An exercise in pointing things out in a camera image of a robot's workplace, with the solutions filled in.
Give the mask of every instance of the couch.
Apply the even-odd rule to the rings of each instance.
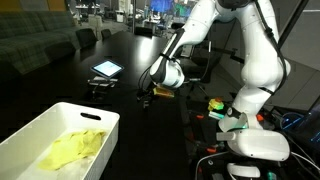
[[[47,46],[70,41],[79,49],[78,29],[68,11],[0,12],[0,61],[26,74],[50,62]]]

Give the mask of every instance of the office chair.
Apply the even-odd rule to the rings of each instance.
[[[210,43],[210,41],[203,41],[199,45],[194,46],[190,60],[195,66],[183,67],[183,72],[186,78],[190,79],[189,84],[191,84],[187,95],[188,99],[190,99],[190,93],[193,92],[196,87],[204,93],[206,100],[209,99],[203,83],[207,84],[211,82],[212,70],[222,57],[222,53],[213,53],[211,50],[208,50],[208,48],[211,47],[211,45],[209,45]]]
[[[135,35],[152,37],[152,29],[145,27],[136,27],[134,31]]]
[[[76,48],[70,41],[65,41],[46,47],[44,52],[49,60],[53,62],[73,55],[76,52]]]
[[[107,39],[107,38],[110,37],[111,35],[112,35],[112,34],[111,34],[110,29],[103,29],[103,30],[101,30],[102,40]]]
[[[91,28],[79,29],[76,31],[76,35],[81,49],[94,45],[97,42],[97,38]]]

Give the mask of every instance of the small box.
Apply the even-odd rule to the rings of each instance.
[[[70,103],[55,104],[0,144],[0,179],[98,180],[118,141],[119,118],[119,114],[109,111]],[[61,135],[90,129],[106,131],[96,156],[69,163],[56,171],[37,167]]]

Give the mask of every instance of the yellow cloth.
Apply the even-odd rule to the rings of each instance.
[[[38,164],[38,167],[57,170],[72,161],[96,155],[104,135],[105,132],[102,130],[86,130],[64,135],[53,142],[50,154]]]

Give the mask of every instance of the black table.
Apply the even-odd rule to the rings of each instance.
[[[190,179],[177,99],[158,99],[148,111],[137,102],[141,73],[167,40],[119,32],[74,56],[39,68],[7,88],[0,102],[1,140],[57,102],[120,114],[119,141],[101,179]],[[119,82],[102,98],[92,98],[90,67],[107,58],[123,65]]]

